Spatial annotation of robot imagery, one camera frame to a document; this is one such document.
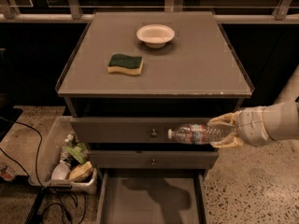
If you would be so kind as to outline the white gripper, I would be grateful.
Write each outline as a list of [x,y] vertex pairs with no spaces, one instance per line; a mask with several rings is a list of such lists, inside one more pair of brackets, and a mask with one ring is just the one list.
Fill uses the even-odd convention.
[[210,119],[207,123],[209,127],[236,126],[238,133],[229,134],[220,141],[211,142],[210,145],[215,148],[242,147],[243,141],[256,147],[266,145],[270,137],[265,129],[263,111],[262,106],[248,107]]

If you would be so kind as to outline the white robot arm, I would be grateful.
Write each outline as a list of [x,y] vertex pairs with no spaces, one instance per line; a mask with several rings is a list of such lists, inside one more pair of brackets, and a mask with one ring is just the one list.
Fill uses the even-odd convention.
[[299,67],[283,87],[275,103],[246,107],[211,119],[209,127],[233,126],[235,131],[218,142],[216,148],[240,147],[244,144],[261,147],[282,140],[299,139]]

